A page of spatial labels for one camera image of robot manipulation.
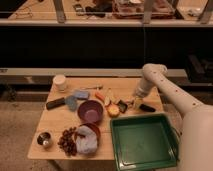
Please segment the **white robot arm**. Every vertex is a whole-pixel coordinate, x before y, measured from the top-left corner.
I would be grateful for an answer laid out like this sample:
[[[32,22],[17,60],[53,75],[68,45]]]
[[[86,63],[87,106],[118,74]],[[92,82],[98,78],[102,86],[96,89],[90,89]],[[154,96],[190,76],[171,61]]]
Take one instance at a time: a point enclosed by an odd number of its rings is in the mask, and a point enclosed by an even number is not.
[[[213,105],[207,105],[166,78],[163,64],[145,64],[134,94],[141,98],[156,86],[181,114],[178,171],[213,171]]]

